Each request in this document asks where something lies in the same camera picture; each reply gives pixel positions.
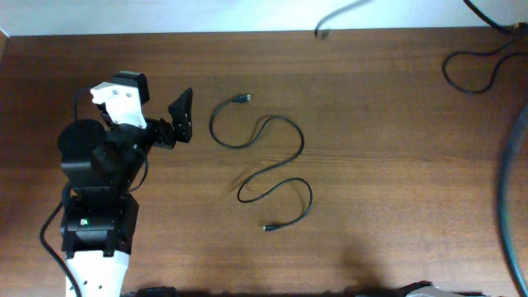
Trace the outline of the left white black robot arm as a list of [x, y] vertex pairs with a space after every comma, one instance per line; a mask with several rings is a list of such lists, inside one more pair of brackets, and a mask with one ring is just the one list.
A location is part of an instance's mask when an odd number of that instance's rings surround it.
[[169, 105], [170, 121], [144, 116], [149, 93], [143, 87], [104, 82], [90, 93], [101, 119], [75, 120], [58, 141], [68, 178], [59, 207], [59, 263], [67, 296], [118, 296], [139, 213], [134, 179], [148, 171], [151, 148], [190, 141], [193, 91], [187, 88]]

